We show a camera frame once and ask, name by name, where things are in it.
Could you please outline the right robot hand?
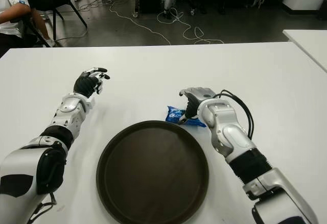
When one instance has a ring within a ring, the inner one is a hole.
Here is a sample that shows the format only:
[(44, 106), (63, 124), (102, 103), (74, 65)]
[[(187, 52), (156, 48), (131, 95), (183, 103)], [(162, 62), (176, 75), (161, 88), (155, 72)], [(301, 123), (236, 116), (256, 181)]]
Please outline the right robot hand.
[(179, 96), (185, 96), (188, 99), (185, 113), (181, 116), (178, 124), (185, 123), (188, 119), (196, 118), (200, 104), (206, 99), (213, 98), (216, 94), (210, 88), (190, 87), (182, 89)]

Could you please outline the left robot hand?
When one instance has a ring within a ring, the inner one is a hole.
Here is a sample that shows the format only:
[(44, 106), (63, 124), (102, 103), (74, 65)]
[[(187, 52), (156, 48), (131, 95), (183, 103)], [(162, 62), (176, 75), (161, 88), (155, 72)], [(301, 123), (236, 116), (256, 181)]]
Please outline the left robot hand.
[(106, 68), (93, 67), (83, 71), (74, 84), (73, 92), (90, 98), (94, 93), (100, 94), (103, 88), (103, 80), (109, 80)]

